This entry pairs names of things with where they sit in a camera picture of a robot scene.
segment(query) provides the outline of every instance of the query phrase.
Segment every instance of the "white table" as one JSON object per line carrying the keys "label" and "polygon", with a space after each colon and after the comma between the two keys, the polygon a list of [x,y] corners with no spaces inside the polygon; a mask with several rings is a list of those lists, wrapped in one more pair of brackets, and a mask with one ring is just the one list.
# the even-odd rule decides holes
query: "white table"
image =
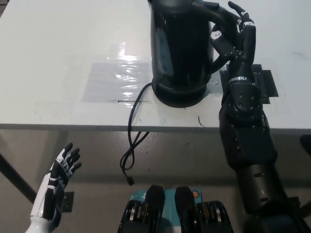
{"label": "white table", "polygon": [[[226,0],[219,2],[228,8]],[[236,3],[255,21],[255,64],[272,71],[279,93],[264,106],[270,127],[311,131],[311,1]],[[139,88],[152,79],[147,0],[11,0],[0,19],[0,128],[125,131],[132,103],[118,102],[122,90],[112,61],[117,56],[140,64]],[[94,80],[98,72],[102,90]],[[149,88],[133,129],[217,129],[221,83],[208,89],[199,104],[176,109],[162,104]]]}

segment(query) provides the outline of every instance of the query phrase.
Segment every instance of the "power cord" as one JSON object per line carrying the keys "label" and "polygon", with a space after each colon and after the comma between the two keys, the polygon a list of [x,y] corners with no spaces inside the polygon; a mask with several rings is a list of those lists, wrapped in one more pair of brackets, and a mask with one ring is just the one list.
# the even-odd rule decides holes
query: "power cord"
{"label": "power cord", "polygon": [[[123,174],[125,175],[126,177],[126,181],[127,183],[129,184],[129,186],[132,186],[134,184],[134,179],[131,177],[131,176],[128,176],[126,174],[125,171],[128,171],[130,170],[133,166],[134,166],[134,163],[135,163],[135,154],[134,154],[134,149],[148,136],[148,134],[150,132],[146,132],[140,140],[139,137],[141,135],[142,132],[138,132],[138,134],[136,135],[135,139],[134,139],[134,142],[132,142],[132,137],[131,137],[131,132],[132,132],[132,120],[133,120],[133,116],[134,116],[134,112],[135,112],[135,109],[136,109],[136,106],[137,104],[139,103],[139,100],[142,96],[142,94],[144,93],[144,91],[147,89],[147,87],[151,86],[151,83],[148,83],[147,85],[145,85],[142,90],[140,91],[137,99],[135,100],[134,102],[134,105],[133,105],[133,108],[131,110],[131,113],[130,113],[130,117],[128,119],[128,125],[127,125],[127,137],[128,137],[128,142],[130,143],[130,148],[127,150],[127,152],[122,156],[122,158],[120,159],[120,167],[122,169],[122,172]],[[125,167],[126,165],[126,161],[128,159],[128,157],[132,156],[132,163],[129,167]]]}

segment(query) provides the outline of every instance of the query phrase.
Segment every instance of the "gray floor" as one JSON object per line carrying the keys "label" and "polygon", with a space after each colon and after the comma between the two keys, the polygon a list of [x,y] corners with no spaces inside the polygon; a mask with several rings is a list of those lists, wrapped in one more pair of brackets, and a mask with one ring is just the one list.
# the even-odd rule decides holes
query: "gray floor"
{"label": "gray floor", "polygon": [[[288,195],[299,196],[302,204],[308,202],[311,160],[299,145],[299,135],[274,138],[277,168]],[[75,192],[73,212],[63,214],[55,232],[116,232],[128,198],[151,184],[200,188],[204,200],[225,204],[235,232],[242,232],[246,214],[218,133],[151,133],[136,149],[130,172],[136,184],[129,187],[119,168],[119,159],[128,149],[126,133],[0,130],[0,152],[35,190],[69,141],[80,147],[83,166],[67,187]],[[0,232],[26,231],[32,205],[1,174],[0,207]]]}

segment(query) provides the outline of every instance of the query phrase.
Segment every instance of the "robotic arm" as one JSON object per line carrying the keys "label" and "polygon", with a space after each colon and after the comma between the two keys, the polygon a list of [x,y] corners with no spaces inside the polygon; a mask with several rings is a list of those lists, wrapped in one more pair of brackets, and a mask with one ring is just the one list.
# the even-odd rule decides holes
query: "robotic arm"
{"label": "robotic arm", "polygon": [[58,227],[64,189],[75,170],[81,167],[81,163],[74,164],[80,158],[79,149],[70,152],[71,148],[72,143],[69,143],[44,176],[30,214],[31,224],[26,233],[51,233]]}
{"label": "robotic arm", "polygon": [[309,233],[303,218],[288,203],[275,168],[277,152],[252,72],[256,27],[245,10],[232,2],[229,6],[241,18],[237,20],[238,43],[229,57],[219,122],[227,162],[236,172],[245,210],[254,215],[244,232]]}

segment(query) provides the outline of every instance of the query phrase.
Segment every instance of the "kettle handle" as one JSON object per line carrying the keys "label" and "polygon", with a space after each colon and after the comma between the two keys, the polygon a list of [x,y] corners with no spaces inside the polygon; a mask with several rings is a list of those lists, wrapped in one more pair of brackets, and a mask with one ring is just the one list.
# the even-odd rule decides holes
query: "kettle handle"
{"label": "kettle handle", "polygon": [[215,23],[215,27],[212,30],[211,42],[220,56],[212,63],[210,72],[212,74],[229,61],[234,47],[237,46],[238,28],[236,22],[239,17],[215,2],[194,0],[192,7],[198,13],[204,14],[208,21]]}

